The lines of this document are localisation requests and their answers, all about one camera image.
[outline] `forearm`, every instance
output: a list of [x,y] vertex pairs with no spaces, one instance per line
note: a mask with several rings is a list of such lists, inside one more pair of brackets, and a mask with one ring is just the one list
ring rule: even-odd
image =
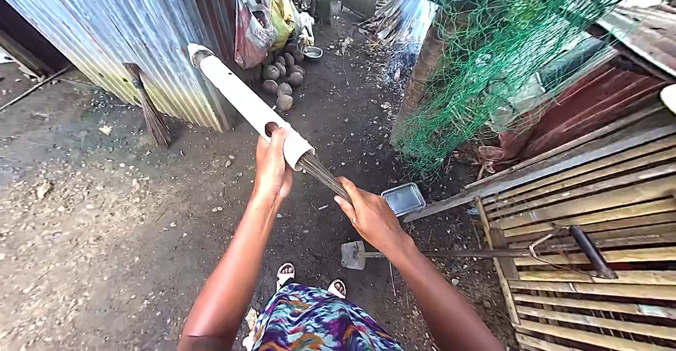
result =
[[183,336],[234,338],[256,286],[279,201],[252,195],[237,231],[199,292]]
[[410,287],[442,350],[504,350],[490,330],[409,238],[389,256]]

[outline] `white sandal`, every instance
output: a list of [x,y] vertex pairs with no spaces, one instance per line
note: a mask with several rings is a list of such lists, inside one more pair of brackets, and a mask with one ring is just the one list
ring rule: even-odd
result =
[[[343,292],[345,292],[345,294],[342,294],[342,293],[338,290],[338,288],[336,288],[336,284],[337,284],[337,283],[340,284],[340,285],[343,287]],[[331,293],[331,294],[333,294],[333,295],[335,295],[335,296],[337,296],[337,297],[340,297],[340,298],[342,298],[342,299],[345,299],[345,295],[348,293],[348,290],[345,288],[345,283],[344,283],[341,279],[339,279],[339,278],[336,278],[335,280],[333,280],[333,281],[331,282],[331,285],[328,286],[328,289],[327,289],[327,290],[328,290],[329,293]]]
[[[293,269],[291,273],[282,273],[282,270],[289,267]],[[279,269],[277,269],[277,291],[281,289],[282,285],[284,285],[284,283],[290,278],[295,278],[295,267],[291,262],[285,262],[281,267],[279,267]]]

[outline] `coconut broom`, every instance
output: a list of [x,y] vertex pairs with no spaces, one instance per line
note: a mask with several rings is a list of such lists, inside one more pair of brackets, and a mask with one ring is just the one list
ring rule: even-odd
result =
[[153,140],[155,140],[155,144],[161,149],[169,149],[169,144],[173,141],[174,134],[164,121],[164,116],[157,111],[153,101],[148,96],[148,92],[143,86],[143,81],[140,79],[139,65],[136,63],[123,63],[123,66],[131,75],[132,84],[139,90],[140,106],[143,109],[145,125],[148,127]]

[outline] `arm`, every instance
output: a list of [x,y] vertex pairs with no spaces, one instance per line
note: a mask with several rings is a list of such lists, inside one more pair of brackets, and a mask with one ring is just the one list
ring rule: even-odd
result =
[[437,346],[443,350],[504,350],[464,297],[418,251],[387,202],[358,189],[346,178],[338,180],[350,194],[354,207],[339,196],[335,201],[359,234],[399,269]]
[[244,217],[214,272],[207,278],[183,327],[179,350],[232,347],[254,294],[263,251],[282,200],[292,186],[292,170],[282,147],[285,129],[262,137],[256,148],[256,183]]

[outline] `dirt ground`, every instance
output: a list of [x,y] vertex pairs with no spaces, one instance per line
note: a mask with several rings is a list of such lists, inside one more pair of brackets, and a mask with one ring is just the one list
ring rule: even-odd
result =
[[[305,65],[304,85],[283,117],[334,174],[380,193],[411,181],[387,138],[410,67],[394,82],[391,52],[372,49],[350,21],[343,14],[316,30],[325,56]],[[347,36],[354,44],[336,55]],[[0,65],[0,76],[0,104],[35,83],[12,63]],[[251,193],[256,135],[245,122],[220,133],[172,119],[177,140],[160,151],[144,133],[138,107],[80,84],[89,82],[78,71],[66,78],[77,83],[48,84],[0,112],[0,349],[173,349]],[[447,174],[420,183],[427,201],[473,181],[472,157],[459,153]],[[48,190],[42,199],[40,187]],[[294,175],[251,305],[265,305],[277,267],[291,261],[302,283],[325,287],[342,278],[348,299],[407,350],[435,349],[412,294],[396,270],[392,281],[387,261],[341,267],[341,243],[359,235],[332,198],[309,174]],[[466,209],[406,230],[423,250],[478,248],[483,235]],[[492,262],[435,262],[516,349]]]

